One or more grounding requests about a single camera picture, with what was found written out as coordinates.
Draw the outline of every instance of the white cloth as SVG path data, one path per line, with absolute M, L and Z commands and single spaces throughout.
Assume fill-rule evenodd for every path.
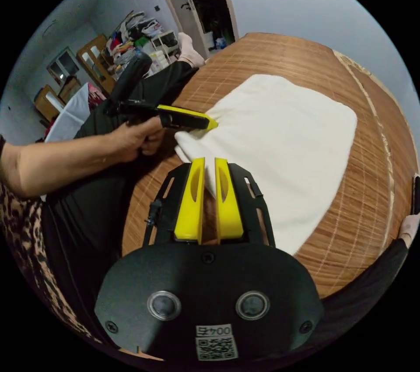
M 72 140 L 88 119 L 89 114 L 89 87 L 86 83 L 72 96 L 61 111 L 45 138 L 45 142 Z
M 287 79 L 254 75 L 207 114 L 208 132 L 179 132 L 183 162 L 206 158 L 215 196 L 214 158 L 250 171 L 267 203 L 276 247 L 293 255 L 316 229 L 338 191 L 353 144 L 353 110 Z

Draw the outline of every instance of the leg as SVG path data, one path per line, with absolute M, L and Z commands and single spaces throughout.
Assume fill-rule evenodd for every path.
M 131 99 L 140 94 L 156 99 L 176 99 L 195 69 L 185 62 L 176 62 L 156 75 L 143 79 Z M 126 121 L 124 117 L 108 117 L 103 113 L 105 102 L 91 113 L 75 138 L 106 134 Z M 153 167 L 154 159 L 140 156 L 135 162 L 111 167 L 70 184 L 47 196 L 55 215 L 72 231 L 74 242 L 81 248 L 109 253 L 119 248 L 128 205 L 138 175 Z
M 324 317 L 298 351 L 332 343 L 359 322 L 391 286 L 407 255 L 404 240 L 395 239 L 359 277 L 324 299 Z

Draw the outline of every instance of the black pants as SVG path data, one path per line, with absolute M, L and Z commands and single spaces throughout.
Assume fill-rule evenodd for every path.
M 142 79 L 130 99 L 170 105 L 197 69 L 175 62 Z M 75 138 L 107 134 L 127 117 L 107 116 L 98 106 Z M 43 210 L 43 234 L 59 287 L 77 315 L 88 321 L 102 280 L 121 254 L 124 224 L 137 181 L 159 161 L 137 160 L 110 167 L 49 194 Z
M 391 286 L 408 255 L 402 239 L 395 239 L 360 276 L 322 300 L 324 316 L 308 341 L 286 355 L 252 362 L 244 372 L 268 372 L 285 368 L 329 346 L 343 336 L 376 305 Z
M 129 98 L 170 105 L 195 72 L 188 63 L 175 62 L 143 79 Z M 127 117 L 104 115 L 104 105 L 106 102 L 91 113 L 75 138 L 107 134 L 127 121 Z M 48 195 L 47 203 L 72 231 L 80 248 L 110 254 L 120 248 L 134 186 L 155 162 L 141 155 L 134 162 L 113 166 Z

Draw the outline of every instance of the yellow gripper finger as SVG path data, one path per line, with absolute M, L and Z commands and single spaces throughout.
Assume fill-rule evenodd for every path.
M 244 234 L 238 202 L 235 195 L 228 162 L 215 159 L 217 241 L 239 239 Z
M 206 128 L 206 131 L 214 130 L 215 128 L 217 128 L 219 126 L 219 124 L 216 120 L 209 117 L 207 114 L 204 114 L 203 112 L 191 111 L 190 109 L 179 108 L 179 107 L 176 107 L 176 106 L 168 106 L 168 105 L 158 105 L 157 108 L 158 109 L 163 109 L 165 111 L 180 112 L 182 114 L 204 118 L 209 122 L 208 125 L 207 125 L 207 128 Z
M 203 231 L 204 158 L 192 162 L 182 196 L 175 238 L 179 241 L 197 241 L 201 245 Z

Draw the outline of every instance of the door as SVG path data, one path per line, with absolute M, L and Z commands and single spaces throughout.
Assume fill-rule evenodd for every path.
M 194 49 L 201 54 L 204 59 L 209 58 L 209 50 L 204 38 L 203 28 L 198 17 L 193 0 L 170 0 L 182 30 L 192 38 Z

